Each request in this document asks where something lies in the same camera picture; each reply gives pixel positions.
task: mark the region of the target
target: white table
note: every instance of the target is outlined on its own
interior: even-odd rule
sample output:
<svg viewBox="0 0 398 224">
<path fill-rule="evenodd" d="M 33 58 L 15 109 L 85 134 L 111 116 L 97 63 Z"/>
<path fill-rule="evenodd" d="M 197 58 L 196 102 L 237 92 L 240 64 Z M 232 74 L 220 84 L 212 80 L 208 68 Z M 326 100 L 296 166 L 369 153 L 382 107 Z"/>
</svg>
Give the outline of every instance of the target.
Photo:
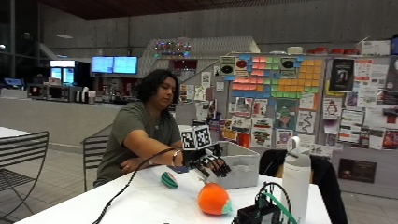
<svg viewBox="0 0 398 224">
<path fill-rule="evenodd" d="M 168 189 L 161 183 L 161 174 L 171 171 L 159 166 L 139 171 L 129 188 L 113 201 L 104 215 L 105 223 L 145 223 L 145 224 L 230 224 L 237 210 L 254 204 L 256 195 L 264 181 L 281 183 L 281 179 L 260 176 L 258 186 L 246 189 L 229 189 L 234 212 L 226 216 L 208 216 L 197 206 L 197 196 L 203 188 L 196 172 L 176 174 L 179 189 Z M 129 175 L 120 177 L 99 188 L 79 195 L 71 200 L 55 205 L 41 213 L 16 222 L 17 224 L 91 224 L 101 214 L 104 205 L 128 182 Z M 308 224 L 329 224 L 330 218 L 317 185 L 310 186 Z"/>
<path fill-rule="evenodd" d="M 13 137 L 13 136 L 24 135 L 24 134 L 29 134 L 29 133 L 17 131 L 17 130 L 13 130 L 9 128 L 0 127 L 0 138 Z"/>
</svg>

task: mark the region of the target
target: robotic hand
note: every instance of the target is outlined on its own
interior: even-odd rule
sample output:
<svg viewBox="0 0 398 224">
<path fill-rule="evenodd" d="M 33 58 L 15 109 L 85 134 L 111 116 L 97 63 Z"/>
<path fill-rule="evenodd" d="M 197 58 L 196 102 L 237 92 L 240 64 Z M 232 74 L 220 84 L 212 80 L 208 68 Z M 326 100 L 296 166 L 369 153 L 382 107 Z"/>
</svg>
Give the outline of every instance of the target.
<svg viewBox="0 0 398 224">
<path fill-rule="evenodd" d="M 210 168 L 217 177 L 225 177 L 232 171 L 225 160 L 214 155 L 213 151 L 208 148 L 200 150 L 184 150 L 183 164 L 191 169 L 199 169 L 207 177 L 210 175 L 207 172 L 205 167 Z"/>
</svg>

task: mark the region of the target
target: counter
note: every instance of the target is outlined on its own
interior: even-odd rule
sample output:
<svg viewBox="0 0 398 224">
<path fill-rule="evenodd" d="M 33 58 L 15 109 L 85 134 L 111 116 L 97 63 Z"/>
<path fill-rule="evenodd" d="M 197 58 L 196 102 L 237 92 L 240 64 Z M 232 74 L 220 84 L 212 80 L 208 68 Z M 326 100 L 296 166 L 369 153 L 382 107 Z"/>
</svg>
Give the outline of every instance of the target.
<svg viewBox="0 0 398 224">
<path fill-rule="evenodd" d="M 0 126 L 25 132 L 49 131 L 49 143 L 79 148 L 84 139 L 107 128 L 123 108 L 0 97 Z"/>
</svg>

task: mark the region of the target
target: long dark hair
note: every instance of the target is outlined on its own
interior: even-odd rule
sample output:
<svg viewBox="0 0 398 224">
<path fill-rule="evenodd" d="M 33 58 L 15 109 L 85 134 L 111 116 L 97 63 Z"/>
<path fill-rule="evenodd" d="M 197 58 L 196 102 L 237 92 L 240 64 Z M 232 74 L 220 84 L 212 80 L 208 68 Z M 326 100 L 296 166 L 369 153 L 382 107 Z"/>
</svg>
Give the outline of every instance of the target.
<svg viewBox="0 0 398 224">
<path fill-rule="evenodd" d="M 167 78 L 172 77 L 176 81 L 176 90 L 173 95 L 173 104 L 179 103 L 180 99 L 180 84 L 176 75 L 165 69 L 152 71 L 137 85 L 137 97 L 147 103 L 152 96 L 157 93 L 159 87 Z"/>
</svg>

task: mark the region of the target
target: bottle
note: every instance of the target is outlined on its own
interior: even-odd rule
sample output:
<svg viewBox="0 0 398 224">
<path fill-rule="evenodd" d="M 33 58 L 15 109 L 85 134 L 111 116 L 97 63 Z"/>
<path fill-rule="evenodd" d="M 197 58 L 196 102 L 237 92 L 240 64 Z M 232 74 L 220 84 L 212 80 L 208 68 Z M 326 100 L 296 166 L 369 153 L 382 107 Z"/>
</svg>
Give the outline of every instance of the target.
<svg viewBox="0 0 398 224">
<path fill-rule="evenodd" d="M 304 154 L 310 149 L 300 146 L 300 138 L 292 137 L 288 142 L 288 154 L 284 163 L 282 187 L 288 192 L 292 215 L 297 223 L 306 223 L 308 200 L 312 178 L 312 159 Z M 286 197 L 282 193 L 281 202 L 289 209 Z"/>
</svg>

